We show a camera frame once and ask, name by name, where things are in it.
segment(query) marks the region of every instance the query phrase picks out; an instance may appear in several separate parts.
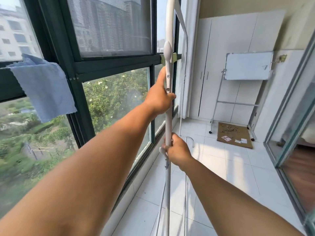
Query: hand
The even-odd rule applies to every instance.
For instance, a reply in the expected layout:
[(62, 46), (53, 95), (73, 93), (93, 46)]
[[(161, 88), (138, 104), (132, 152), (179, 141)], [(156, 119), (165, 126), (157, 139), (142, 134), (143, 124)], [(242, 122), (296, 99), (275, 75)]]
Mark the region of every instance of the hand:
[(144, 103), (153, 109), (155, 116), (165, 113), (172, 106), (172, 100), (176, 98), (174, 93), (166, 94), (164, 88), (165, 78), (166, 72), (165, 67), (163, 67), (155, 85), (150, 88), (144, 100)]
[(162, 147), (166, 150), (169, 160), (179, 166), (182, 171), (184, 171), (187, 163), (194, 159), (187, 144), (175, 133), (172, 133), (172, 146), (163, 144)]

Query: white cabinet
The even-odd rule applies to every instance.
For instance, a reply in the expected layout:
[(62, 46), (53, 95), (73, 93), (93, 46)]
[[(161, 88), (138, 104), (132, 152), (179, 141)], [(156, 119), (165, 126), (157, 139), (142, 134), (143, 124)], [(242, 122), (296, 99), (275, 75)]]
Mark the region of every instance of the white cabinet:
[[(272, 51), (284, 14), (270, 11), (199, 20), (190, 117), (211, 120), (226, 54)], [(261, 84), (261, 80), (223, 80), (218, 100), (256, 104)], [(247, 125), (253, 108), (218, 103), (214, 119)]]

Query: dark green window frame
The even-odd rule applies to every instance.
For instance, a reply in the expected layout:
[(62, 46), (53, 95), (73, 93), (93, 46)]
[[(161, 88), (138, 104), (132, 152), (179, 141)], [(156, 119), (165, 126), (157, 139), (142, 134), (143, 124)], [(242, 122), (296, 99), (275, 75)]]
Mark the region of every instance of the dark green window frame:
[[(77, 112), (67, 115), (73, 135), (80, 148), (95, 136), (92, 119), (86, 102), (82, 83), (123, 72), (149, 67), (150, 87), (154, 84), (154, 66), (161, 64), (161, 53), (157, 53), (157, 0), (151, 0), (152, 54), (136, 56), (114, 56), (81, 58), (70, 16), (67, 0), (24, 0), (30, 21), (47, 61), (58, 63), (64, 70)], [(175, 19), (174, 51), (178, 51), (179, 20)], [(26, 97), (13, 73), (5, 67), (12, 62), (0, 62), (0, 103)], [(174, 63), (173, 92), (175, 92), (177, 62)], [(154, 147), (162, 138), (165, 126), (155, 136), (155, 120), (151, 123), (152, 143), (132, 168), (125, 187), (136, 175)]]

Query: person's left arm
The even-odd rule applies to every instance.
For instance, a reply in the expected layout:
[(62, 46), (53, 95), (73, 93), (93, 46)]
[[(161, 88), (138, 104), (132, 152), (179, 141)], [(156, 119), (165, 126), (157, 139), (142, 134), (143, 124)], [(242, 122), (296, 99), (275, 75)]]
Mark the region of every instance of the person's left arm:
[(98, 235), (135, 160), (149, 123), (175, 94), (165, 68), (141, 105), (48, 173), (0, 221), (0, 235)]

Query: wooden floor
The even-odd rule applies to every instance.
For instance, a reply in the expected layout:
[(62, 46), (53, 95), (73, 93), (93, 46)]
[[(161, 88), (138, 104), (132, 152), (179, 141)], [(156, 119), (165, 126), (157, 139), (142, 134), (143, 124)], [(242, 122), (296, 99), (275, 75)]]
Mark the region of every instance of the wooden floor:
[(315, 209), (315, 147), (298, 145), (282, 168), (306, 212)]

